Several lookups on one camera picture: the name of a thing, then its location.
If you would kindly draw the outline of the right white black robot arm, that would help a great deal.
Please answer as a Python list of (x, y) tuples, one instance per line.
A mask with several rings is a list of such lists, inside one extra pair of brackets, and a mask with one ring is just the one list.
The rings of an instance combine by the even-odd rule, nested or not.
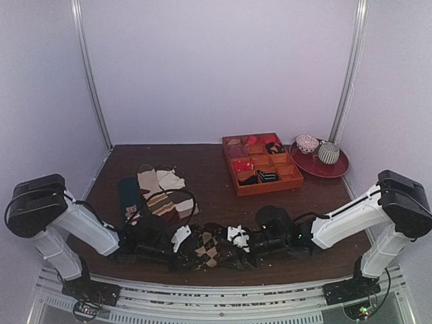
[(326, 286), (327, 293), (346, 291), (360, 298), (377, 291), (379, 277), (405, 245), (431, 231), (431, 211), (423, 186), (391, 170), (379, 173), (377, 183), (363, 195), (327, 214), (307, 212), (291, 219), (279, 207), (265, 206), (255, 220), (259, 230), (219, 227), (214, 236), (234, 248), (229, 261), (238, 269), (255, 268), (259, 256), (286, 252), (305, 258), (331, 248), (362, 230), (384, 223), (383, 232), (354, 264), (351, 279)]

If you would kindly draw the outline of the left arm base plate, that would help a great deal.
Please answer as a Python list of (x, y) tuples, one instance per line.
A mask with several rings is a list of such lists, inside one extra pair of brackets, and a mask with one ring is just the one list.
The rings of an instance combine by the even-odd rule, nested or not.
[(104, 283), (81, 276), (63, 281), (62, 293), (78, 301), (116, 306), (121, 288), (112, 283)]

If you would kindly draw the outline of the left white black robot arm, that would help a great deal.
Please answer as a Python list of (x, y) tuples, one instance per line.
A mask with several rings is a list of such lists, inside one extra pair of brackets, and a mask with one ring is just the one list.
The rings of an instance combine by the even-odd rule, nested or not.
[(103, 221), (90, 203), (75, 199), (58, 173), (17, 184), (5, 208), (4, 222), (15, 236), (32, 240), (44, 260), (83, 300), (97, 294), (97, 285), (90, 280), (84, 258), (68, 246), (61, 232), (118, 263), (150, 259), (167, 263), (172, 271), (198, 265), (193, 250), (180, 251), (192, 235), (188, 226), (171, 236), (168, 222), (141, 203), (129, 208), (121, 228), (115, 227)]

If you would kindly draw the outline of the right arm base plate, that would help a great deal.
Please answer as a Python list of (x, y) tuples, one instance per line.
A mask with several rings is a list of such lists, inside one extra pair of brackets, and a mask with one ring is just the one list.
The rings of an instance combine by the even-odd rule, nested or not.
[(339, 304), (368, 297), (369, 294), (380, 293), (379, 279), (363, 276), (327, 283), (323, 286), (323, 293), (327, 305)]

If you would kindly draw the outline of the brown argyle sock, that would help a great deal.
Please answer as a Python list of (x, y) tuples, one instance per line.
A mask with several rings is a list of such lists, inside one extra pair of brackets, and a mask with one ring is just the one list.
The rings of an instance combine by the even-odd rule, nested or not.
[(214, 222), (206, 223), (200, 228), (194, 250), (198, 264), (194, 270), (210, 269), (218, 265), (221, 254), (216, 231), (220, 228), (221, 225)]

